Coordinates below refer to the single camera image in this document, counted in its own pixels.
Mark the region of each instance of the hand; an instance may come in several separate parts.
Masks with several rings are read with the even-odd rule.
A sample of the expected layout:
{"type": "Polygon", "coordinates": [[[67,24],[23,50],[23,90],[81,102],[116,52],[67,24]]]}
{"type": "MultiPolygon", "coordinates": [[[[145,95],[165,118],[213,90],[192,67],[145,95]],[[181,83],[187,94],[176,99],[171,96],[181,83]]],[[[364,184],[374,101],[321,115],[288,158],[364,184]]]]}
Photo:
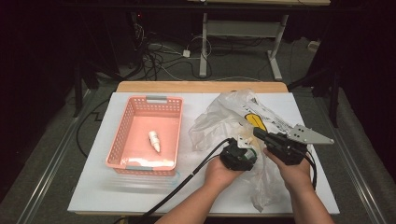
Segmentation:
{"type": "Polygon", "coordinates": [[[298,165],[286,165],[278,157],[265,148],[263,150],[279,168],[280,174],[285,181],[285,186],[290,193],[302,193],[306,190],[314,190],[311,183],[310,165],[307,160],[302,160],[298,165]]]}
{"type": "Polygon", "coordinates": [[[216,189],[219,192],[230,186],[243,171],[227,169],[219,157],[209,162],[205,173],[205,186],[216,189]]]}

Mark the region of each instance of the white tabletop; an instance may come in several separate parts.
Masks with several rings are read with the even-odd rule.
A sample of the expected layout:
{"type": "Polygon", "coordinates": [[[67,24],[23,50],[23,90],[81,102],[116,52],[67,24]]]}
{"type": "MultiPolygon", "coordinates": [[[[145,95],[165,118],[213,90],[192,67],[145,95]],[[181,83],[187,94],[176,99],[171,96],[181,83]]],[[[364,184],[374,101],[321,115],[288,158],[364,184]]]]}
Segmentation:
{"type": "MultiPolygon", "coordinates": [[[[96,135],[68,211],[90,215],[136,215],[147,212],[186,178],[208,151],[193,151],[188,130],[194,120],[205,112],[218,93],[139,93],[115,92],[112,95],[102,125],[96,135]],[[184,99],[182,124],[175,176],[120,175],[105,164],[123,109],[131,95],[167,95],[184,99]]],[[[294,125],[304,124],[291,93],[257,93],[259,100],[281,118],[294,125]]],[[[318,167],[317,194],[329,213],[339,214],[320,161],[313,151],[318,167]]],[[[179,204],[204,181],[205,167],[169,202],[158,209],[168,212],[179,204]]],[[[290,197],[285,188],[279,189],[280,202],[265,206],[262,213],[250,200],[250,185],[242,174],[217,198],[210,214],[213,216],[269,216],[291,214],[290,197]]]]}

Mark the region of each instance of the black cable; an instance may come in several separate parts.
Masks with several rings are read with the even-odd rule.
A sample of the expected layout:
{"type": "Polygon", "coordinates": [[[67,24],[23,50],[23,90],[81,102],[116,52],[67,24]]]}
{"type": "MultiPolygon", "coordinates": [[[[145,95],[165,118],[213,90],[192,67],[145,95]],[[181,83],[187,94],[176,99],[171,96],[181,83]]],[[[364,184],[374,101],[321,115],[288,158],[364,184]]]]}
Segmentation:
{"type": "Polygon", "coordinates": [[[110,100],[110,98],[105,99],[102,103],[100,103],[99,105],[97,105],[83,120],[82,122],[78,125],[77,131],[76,131],[76,142],[77,142],[77,146],[78,146],[78,150],[81,152],[81,154],[85,157],[88,158],[88,155],[84,152],[84,150],[82,149],[81,145],[79,144],[79,139],[78,139],[78,134],[79,134],[79,130],[81,129],[82,125],[84,124],[84,122],[87,120],[87,118],[97,109],[99,108],[101,105],[103,105],[104,103],[108,102],[110,100]]]}
{"type": "Polygon", "coordinates": [[[291,150],[302,155],[309,162],[309,164],[312,166],[312,169],[314,170],[314,176],[312,177],[312,187],[314,187],[314,190],[316,190],[317,180],[318,180],[318,170],[317,170],[317,164],[315,163],[315,159],[312,156],[311,152],[308,150],[308,154],[310,156],[310,158],[309,158],[308,156],[306,156],[306,154],[304,154],[303,152],[301,152],[297,149],[291,148],[291,150]]]}
{"type": "Polygon", "coordinates": [[[199,79],[207,79],[209,77],[212,77],[213,75],[213,71],[212,71],[212,65],[210,65],[210,62],[207,60],[207,58],[205,57],[205,55],[203,53],[201,53],[202,57],[204,58],[204,60],[206,61],[207,67],[209,68],[209,75],[207,75],[206,77],[197,77],[199,79]]]}
{"type": "Polygon", "coordinates": [[[270,59],[270,60],[265,64],[265,66],[263,66],[261,69],[259,69],[259,71],[257,71],[257,79],[258,79],[258,80],[260,80],[260,71],[261,71],[261,70],[264,70],[266,67],[268,67],[268,65],[271,64],[271,61],[272,61],[273,59],[274,59],[274,58],[270,59]]]}
{"type": "Polygon", "coordinates": [[[170,67],[172,67],[172,66],[174,66],[174,65],[177,65],[177,64],[179,64],[179,63],[187,63],[187,64],[189,64],[189,65],[190,65],[190,68],[191,68],[191,74],[192,74],[192,76],[193,76],[193,77],[197,77],[197,76],[194,74],[194,68],[193,68],[192,63],[190,63],[190,62],[178,62],[178,63],[173,63],[173,64],[171,64],[171,65],[165,67],[164,69],[168,69],[168,68],[170,68],[170,67]]]}
{"type": "Polygon", "coordinates": [[[151,59],[151,63],[152,63],[152,68],[154,69],[154,81],[157,81],[157,74],[158,74],[158,72],[157,72],[157,64],[155,63],[155,59],[154,59],[154,57],[151,55],[151,54],[148,54],[148,57],[151,59]]]}
{"type": "Polygon", "coordinates": [[[128,78],[130,78],[130,77],[132,77],[132,76],[134,76],[134,75],[137,75],[140,71],[142,71],[142,68],[143,68],[143,63],[140,62],[140,63],[138,63],[138,64],[136,65],[136,69],[135,69],[134,71],[130,72],[130,73],[129,73],[128,75],[126,75],[124,78],[125,78],[125,79],[128,79],[128,78]]]}
{"type": "MultiPolygon", "coordinates": [[[[177,188],[175,188],[171,193],[168,194],[168,196],[166,196],[162,201],[160,201],[159,203],[157,203],[157,205],[155,205],[154,207],[152,207],[150,210],[148,210],[145,214],[143,214],[138,220],[135,221],[135,224],[139,224],[141,223],[145,218],[149,217],[151,214],[153,214],[155,211],[157,211],[157,209],[159,209],[161,206],[163,206],[166,202],[168,202],[173,196],[175,196],[200,170],[202,167],[204,167],[209,161],[211,161],[213,158],[215,158],[216,156],[212,157],[213,153],[215,153],[219,147],[221,147],[224,143],[226,142],[230,142],[232,140],[232,138],[227,138],[222,140],[215,148],[213,148],[213,150],[202,160],[202,162],[195,168],[194,171],[192,171],[192,173],[187,176],[187,178],[185,178],[183,180],[183,182],[181,182],[177,188]]],[[[121,217],[119,219],[117,219],[113,224],[116,224],[122,220],[127,219],[128,217],[121,217]]]]}
{"type": "Polygon", "coordinates": [[[185,57],[181,56],[181,57],[175,58],[175,59],[173,59],[171,61],[167,61],[167,62],[163,62],[163,63],[172,63],[172,62],[180,60],[180,59],[185,59],[185,57]]]}
{"type": "Polygon", "coordinates": [[[143,71],[144,71],[145,75],[143,77],[139,78],[139,79],[149,80],[151,77],[155,77],[156,76],[156,74],[149,76],[149,73],[151,72],[151,70],[153,70],[154,67],[157,66],[156,62],[155,62],[156,60],[154,59],[154,57],[149,55],[149,51],[148,50],[146,50],[144,56],[146,57],[146,62],[150,62],[151,65],[146,65],[146,62],[144,62],[143,71]]]}

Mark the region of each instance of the table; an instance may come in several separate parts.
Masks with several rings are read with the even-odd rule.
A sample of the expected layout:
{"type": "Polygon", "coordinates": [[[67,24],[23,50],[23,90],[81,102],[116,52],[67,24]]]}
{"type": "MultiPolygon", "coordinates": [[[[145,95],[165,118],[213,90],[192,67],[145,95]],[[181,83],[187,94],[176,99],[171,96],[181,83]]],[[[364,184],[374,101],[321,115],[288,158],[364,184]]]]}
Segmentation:
{"type": "MultiPolygon", "coordinates": [[[[282,83],[265,82],[121,82],[107,108],[103,123],[92,146],[84,170],[69,204],[68,211],[82,215],[140,215],[163,199],[175,188],[208,152],[192,151],[188,129],[193,120],[219,95],[221,91],[235,91],[251,88],[259,92],[264,101],[279,116],[292,124],[303,123],[291,93],[282,83]],[[177,174],[171,177],[118,175],[106,167],[105,159],[112,138],[118,128],[120,116],[127,98],[131,94],[177,95],[185,99],[182,127],[177,155],[177,174]]],[[[314,151],[318,166],[318,195],[329,212],[339,213],[327,179],[314,151]]],[[[190,195],[204,181],[199,172],[174,198],[158,210],[164,214],[190,195]]],[[[291,214],[290,198],[286,189],[282,191],[281,203],[272,204],[260,213],[249,199],[249,186],[242,179],[226,189],[216,200],[210,216],[269,217],[291,214]]]]}
{"type": "MultiPolygon", "coordinates": [[[[267,4],[267,5],[303,5],[303,6],[328,6],[330,0],[207,0],[206,3],[237,3],[237,4],[267,4]]],[[[200,77],[206,77],[207,64],[207,36],[208,35],[232,35],[232,36],[253,36],[253,37],[274,37],[273,49],[267,51],[269,63],[271,65],[275,80],[281,81],[282,75],[276,61],[277,50],[282,40],[283,32],[286,28],[289,15],[283,15],[278,22],[258,22],[258,21],[213,21],[207,18],[204,13],[202,31],[202,50],[200,61],[200,77]]]]}

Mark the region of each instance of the white plastic bag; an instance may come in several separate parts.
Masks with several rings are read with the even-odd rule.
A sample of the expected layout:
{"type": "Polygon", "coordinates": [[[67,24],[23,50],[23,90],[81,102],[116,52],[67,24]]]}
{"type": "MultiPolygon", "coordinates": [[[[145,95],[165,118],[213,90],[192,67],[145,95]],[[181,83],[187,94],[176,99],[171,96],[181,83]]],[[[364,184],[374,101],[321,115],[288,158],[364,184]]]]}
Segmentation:
{"type": "Polygon", "coordinates": [[[260,212],[273,203],[279,202],[279,188],[283,179],[276,165],[262,152],[263,141],[253,136],[253,125],[249,116],[258,116],[263,128],[269,133],[287,133],[292,127],[272,110],[262,105],[252,90],[221,93],[200,115],[189,130],[193,150],[209,150],[226,138],[254,139],[250,144],[257,151],[258,159],[245,180],[252,187],[251,201],[260,212]]]}

